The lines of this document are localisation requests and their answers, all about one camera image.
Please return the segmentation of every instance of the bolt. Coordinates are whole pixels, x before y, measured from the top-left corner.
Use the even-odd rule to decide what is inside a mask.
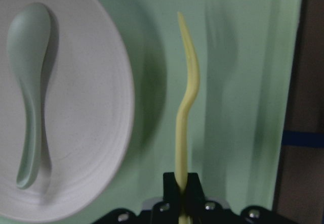
[[[126,212],[118,216],[118,222],[126,221],[130,218],[130,215]]]
[[[253,219],[259,219],[260,218],[260,211],[256,209],[252,209],[249,211],[249,217]]]
[[[163,205],[160,206],[160,211],[167,211],[170,209],[170,204],[169,203],[165,203]]]
[[[216,207],[216,204],[212,201],[206,202],[205,203],[205,209],[206,210],[214,210]]]

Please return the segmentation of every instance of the plate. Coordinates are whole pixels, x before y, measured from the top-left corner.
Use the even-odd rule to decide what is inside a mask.
[[[98,197],[125,155],[134,115],[127,52],[97,0],[0,1],[0,215],[60,220]],[[42,78],[42,166],[35,183],[20,190],[25,112],[6,40],[15,15],[33,2],[48,7],[53,29]]]

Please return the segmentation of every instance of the yellow utensil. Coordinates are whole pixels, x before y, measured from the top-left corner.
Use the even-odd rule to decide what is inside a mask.
[[[175,178],[183,194],[187,185],[187,125],[188,113],[198,94],[199,89],[199,65],[197,55],[192,43],[189,30],[183,15],[178,12],[178,22],[180,26],[183,45],[187,60],[187,89],[180,104],[176,120],[176,163]],[[188,217],[184,214],[179,217],[179,224],[187,224]]]

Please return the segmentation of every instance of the plastic utensil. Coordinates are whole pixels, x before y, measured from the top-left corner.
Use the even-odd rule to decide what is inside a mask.
[[[199,65],[197,55],[193,46],[189,30],[183,15],[178,12],[178,21],[184,49],[187,59],[187,89],[180,104],[176,120],[176,168],[175,177],[179,185],[180,192],[183,194],[188,177],[187,166],[187,124],[189,110],[198,94],[199,89]],[[179,217],[179,224],[188,223],[185,215]]]
[[[41,141],[41,71],[51,31],[50,15],[41,3],[26,6],[12,21],[7,50],[12,70],[21,88],[26,132],[17,174],[17,187],[31,186],[38,173]]]

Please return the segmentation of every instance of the light green spoon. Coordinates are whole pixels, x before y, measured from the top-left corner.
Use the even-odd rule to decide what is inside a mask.
[[[34,183],[41,160],[41,71],[50,32],[49,12],[40,3],[26,6],[14,18],[8,31],[9,60],[26,110],[25,143],[16,181],[20,189]]]

